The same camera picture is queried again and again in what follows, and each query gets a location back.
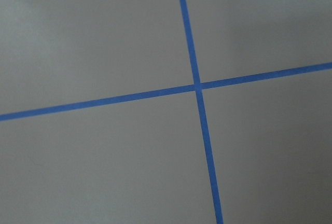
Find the blue tape line crosswise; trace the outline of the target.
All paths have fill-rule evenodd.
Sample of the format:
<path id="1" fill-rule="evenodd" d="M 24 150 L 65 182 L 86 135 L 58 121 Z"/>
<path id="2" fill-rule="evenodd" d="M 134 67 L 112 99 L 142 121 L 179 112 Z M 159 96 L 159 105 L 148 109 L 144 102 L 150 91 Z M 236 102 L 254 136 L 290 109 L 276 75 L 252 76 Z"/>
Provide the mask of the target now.
<path id="1" fill-rule="evenodd" d="M 201 89 L 206 90 L 206 89 L 212 89 L 212 88 L 218 88 L 218 87 L 226 87 L 226 86 L 238 85 L 238 84 L 243 84 L 243 83 L 248 83 L 248 82 L 281 78 L 281 77 L 293 76 L 293 75 L 298 75 L 298 74 L 306 74 L 306 73 L 323 71 L 323 70 L 328 70 L 328 69 L 331 69 L 330 62 L 310 65 L 310 66 L 297 67 L 297 68 L 283 69 L 280 71 L 273 71 L 273 72 L 266 72 L 266 73 L 260 73 L 260 74 L 253 74 L 253 75 L 246 75 L 246 76 L 240 76 L 240 77 L 234 77 L 234 78 L 227 78 L 227 79 L 203 82 L 201 84 Z M 51 106 L 51 107 L 44 107 L 44 108 L 38 108 L 38 109 L 18 111 L 18 112 L 14 112 L 14 113 L 1 114 L 1 121 L 29 118 L 29 117 L 41 116 L 41 115 L 47 115 L 47 114 L 55 114 L 55 113 L 60 113 L 60 112 L 65 112 L 65 111 L 72 111 L 72 110 L 91 108 L 91 107 L 97 107 L 97 106 L 103 106 L 103 105 L 117 104 L 117 103 L 122 103 L 122 102 L 129 102 L 129 101 L 137 101 L 137 100 L 148 99 L 148 98 L 153 98 L 153 97 L 161 97 L 161 96 L 166 96 L 166 95 L 181 94 L 181 93 L 193 92 L 193 91 L 195 91 L 194 85 L 186 85 L 186 86 L 178 86 L 178 87 L 172 87 L 172 88 L 166 88 L 166 89 L 152 90 L 152 91 L 146 91 L 146 92 L 140 92 L 140 93 L 108 97 L 108 98 L 104 98 L 104 99 L 97 99 L 97 100 L 91 100 L 91 101 L 70 103 L 70 104 L 64 104 L 64 105 L 58 105 L 58 106 Z"/>

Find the blue tape line lengthwise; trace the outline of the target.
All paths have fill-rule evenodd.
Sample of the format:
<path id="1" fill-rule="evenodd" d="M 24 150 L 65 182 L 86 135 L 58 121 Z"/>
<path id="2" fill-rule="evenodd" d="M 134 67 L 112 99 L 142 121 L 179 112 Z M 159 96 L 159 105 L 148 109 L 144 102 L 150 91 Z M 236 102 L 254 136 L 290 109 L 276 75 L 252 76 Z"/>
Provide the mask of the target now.
<path id="1" fill-rule="evenodd" d="M 206 158 L 206 162 L 207 162 L 207 169 L 208 169 L 208 174 L 209 174 L 214 213 L 215 213 L 216 222 L 223 223 L 224 220 L 223 220 L 223 213 L 222 213 L 222 205 L 221 205 L 221 201 L 220 201 L 220 197 L 219 197 L 219 188 L 218 188 L 218 182 L 217 182 L 216 171 L 215 171 L 210 132 L 209 132 L 209 126 L 208 126 L 208 121 L 207 121 L 207 117 L 206 117 L 205 103 L 204 103 L 204 97 L 203 97 L 203 92 L 202 92 L 202 83 L 200 80 L 200 73 L 199 73 L 199 67 L 198 67 L 198 62 L 197 62 L 197 57 L 196 57 L 195 43 L 194 43 L 194 39 L 193 39 L 193 35 L 192 35 L 187 0 L 179 0 L 179 3 L 180 3 L 180 7 L 181 7 L 187 49 L 188 49 L 189 60 L 190 60 L 191 73 L 192 73 L 192 78 L 193 78 L 193 86 L 195 89 L 197 108 L 198 108 L 198 112 L 199 112 L 200 126 L 201 126 L 202 138 L 203 138 L 203 143 L 204 143 L 204 152 L 205 152 L 205 158 Z"/>

